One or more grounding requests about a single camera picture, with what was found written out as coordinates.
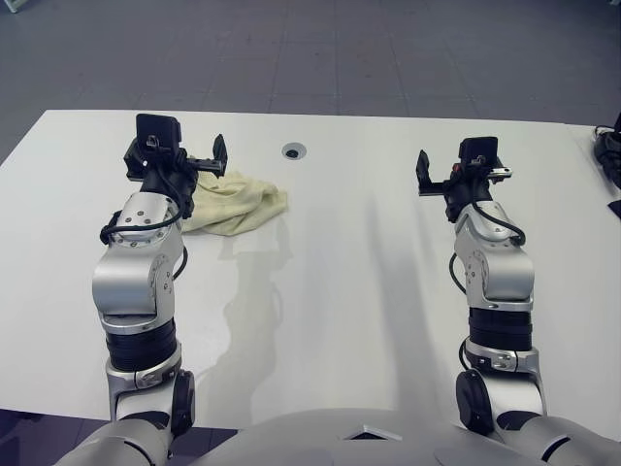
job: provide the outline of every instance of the silver arm segment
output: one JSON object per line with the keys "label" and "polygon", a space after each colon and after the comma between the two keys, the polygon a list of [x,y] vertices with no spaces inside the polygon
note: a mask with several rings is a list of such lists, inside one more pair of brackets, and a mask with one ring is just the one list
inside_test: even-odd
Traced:
{"label": "silver arm segment", "polygon": [[[499,203],[482,201],[478,206],[510,223]],[[455,231],[455,252],[464,264],[469,307],[529,313],[533,309],[533,265],[510,240],[512,232],[481,216],[472,205],[459,215]],[[473,368],[463,375],[475,372],[470,376],[480,378],[485,388],[493,425],[490,438],[555,466],[621,464],[619,443],[547,415],[536,348],[492,348],[469,338],[465,351]]]}
{"label": "silver arm segment", "polygon": [[[155,224],[172,217],[177,206],[167,196],[136,192],[129,198],[116,224]],[[173,267],[181,256],[180,223],[147,231],[114,234],[95,269],[93,298],[104,330],[110,335],[137,335],[172,321],[175,313]],[[106,363],[111,419],[121,393],[156,386],[173,379],[181,365],[181,346],[151,367],[119,370]]]}
{"label": "silver arm segment", "polygon": [[[510,221],[496,201],[478,206],[490,216]],[[533,309],[533,263],[526,252],[514,245],[513,233],[465,207],[455,225],[455,252],[466,269],[466,290],[471,308],[500,311]]]}

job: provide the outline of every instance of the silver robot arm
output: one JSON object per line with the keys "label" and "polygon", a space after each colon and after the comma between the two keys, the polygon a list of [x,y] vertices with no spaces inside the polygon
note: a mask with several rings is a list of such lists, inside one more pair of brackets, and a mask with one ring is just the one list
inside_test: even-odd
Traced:
{"label": "silver robot arm", "polygon": [[173,440],[194,421],[194,376],[181,369],[174,320],[174,279],[187,260],[180,222],[192,214],[198,170],[224,174],[226,147],[218,136],[213,160],[188,158],[174,118],[136,120],[138,135],[124,159],[128,178],[143,185],[102,229],[108,248],[92,282],[110,352],[112,422],[61,458],[61,466],[162,466]]}
{"label": "silver robot arm", "polygon": [[455,254],[464,264],[470,363],[457,378],[460,418],[471,431],[555,466],[621,464],[621,446],[569,420],[547,415],[532,346],[533,264],[521,246],[524,233],[489,194],[511,172],[496,155],[496,138],[460,146],[460,164],[443,183],[429,179],[421,152],[416,167],[421,195],[443,195],[455,223]]}
{"label": "silver robot arm", "polygon": [[[116,226],[161,223],[177,211],[175,202],[166,195],[136,192],[125,204]],[[121,231],[113,235],[95,269],[93,299],[111,351],[106,373],[112,420],[118,418],[116,404],[122,393],[159,385],[173,379],[180,369],[181,345],[174,340],[173,267],[182,251],[179,221],[154,230]],[[164,332],[166,340],[150,353],[147,345],[138,347]]]}

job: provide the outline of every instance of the cloth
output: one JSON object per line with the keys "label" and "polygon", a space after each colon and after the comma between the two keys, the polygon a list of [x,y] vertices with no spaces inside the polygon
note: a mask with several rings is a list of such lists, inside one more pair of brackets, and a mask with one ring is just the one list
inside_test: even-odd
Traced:
{"label": "cloth", "polygon": [[286,192],[238,172],[220,178],[200,172],[192,199],[194,212],[183,231],[200,228],[223,236],[253,230],[287,208]]}

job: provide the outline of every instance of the black object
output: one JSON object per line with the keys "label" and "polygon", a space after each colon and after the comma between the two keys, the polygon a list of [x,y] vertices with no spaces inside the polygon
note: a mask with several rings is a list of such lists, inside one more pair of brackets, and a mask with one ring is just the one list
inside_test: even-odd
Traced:
{"label": "black object", "polygon": [[477,371],[470,369],[457,376],[455,395],[459,418],[468,430],[481,435],[494,431],[489,394]]}
{"label": "black object", "polygon": [[418,194],[421,196],[444,196],[446,217],[455,223],[462,209],[476,201],[491,201],[489,182],[501,182],[510,176],[497,155],[498,138],[467,138],[459,146],[459,163],[453,165],[448,180],[434,183],[429,177],[429,157],[422,150],[416,162]]}
{"label": "black object", "polygon": [[185,149],[180,147],[180,124],[172,116],[139,114],[136,116],[136,133],[136,139],[123,157],[127,178],[143,182],[142,192],[156,192],[172,198],[179,211],[165,221],[139,226],[114,226],[120,214],[114,213],[111,222],[100,233],[100,239],[106,245],[113,233],[155,230],[180,218],[191,217],[198,172],[211,172],[217,177],[226,172],[228,153],[221,134],[213,142],[213,160],[199,160],[188,158]]}
{"label": "black object", "polygon": [[144,411],[142,413],[133,413],[123,417],[121,420],[124,419],[145,420],[157,427],[157,430],[164,430],[171,418],[166,413],[162,413],[161,411]]}
{"label": "black object", "polygon": [[496,418],[501,429],[520,430],[522,426],[533,417],[540,417],[530,411],[507,411]]}
{"label": "black object", "polygon": [[171,433],[175,438],[183,435],[194,424],[194,374],[180,370],[173,389]]}
{"label": "black object", "polygon": [[464,360],[464,351],[466,350],[466,340],[468,340],[468,338],[465,338],[462,344],[459,346],[457,356],[459,357],[459,362],[462,363],[462,367],[464,368],[464,370],[468,371],[470,368],[468,367],[468,365],[466,364],[466,361]]}
{"label": "black object", "polygon": [[179,266],[177,271],[173,274],[173,281],[175,281],[185,269],[185,266],[187,265],[187,256],[188,256],[187,248],[183,247],[183,260],[181,261],[181,265]]}
{"label": "black object", "polygon": [[608,179],[621,188],[621,114],[610,129],[612,131],[603,131],[597,135],[593,153]]}
{"label": "black object", "polygon": [[383,437],[379,437],[376,434],[372,434],[371,432],[363,432],[348,440],[386,440],[386,439],[384,439]]}
{"label": "black object", "polygon": [[554,442],[552,445],[550,445],[547,450],[543,453],[543,455],[541,456],[541,461],[545,461],[547,463],[547,460],[550,459],[552,457],[552,454],[554,454],[554,451],[556,451],[557,449],[559,449],[560,446],[566,444],[568,441],[570,441],[571,438],[569,437],[564,437],[562,439],[557,440],[556,442]]}
{"label": "black object", "polygon": [[621,218],[621,200],[611,202],[608,206],[619,218]]}
{"label": "black object", "polygon": [[[468,324],[471,341],[482,347],[513,351],[528,351],[532,347],[531,313],[470,308]],[[466,351],[466,357],[476,365],[476,356]]]}
{"label": "black object", "polygon": [[177,348],[175,320],[135,335],[106,333],[110,362],[119,371],[135,372],[156,366]]}
{"label": "black object", "polygon": [[450,259],[448,260],[448,273],[450,274],[450,278],[453,279],[453,282],[455,283],[455,286],[457,286],[461,290],[462,293],[466,294],[466,289],[459,282],[459,280],[457,280],[457,276],[455,275],[455,270],[453,268],[453,265],[455,264],[455,259],[456,258],[457,258],[457,254],[455,252],[453,252],[453,255],[451,255]]}

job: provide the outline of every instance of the yellow towel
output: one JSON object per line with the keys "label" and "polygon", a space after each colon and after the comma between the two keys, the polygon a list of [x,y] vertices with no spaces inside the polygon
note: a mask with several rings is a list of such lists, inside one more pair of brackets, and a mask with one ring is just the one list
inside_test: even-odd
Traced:
{"label": "yellow towel", "polygon": [[200,172],[192,199],[194,212],[183,231],[201,228],[224,236],[253,230],[287,208],[286,192],[238,172],[220,178]]}

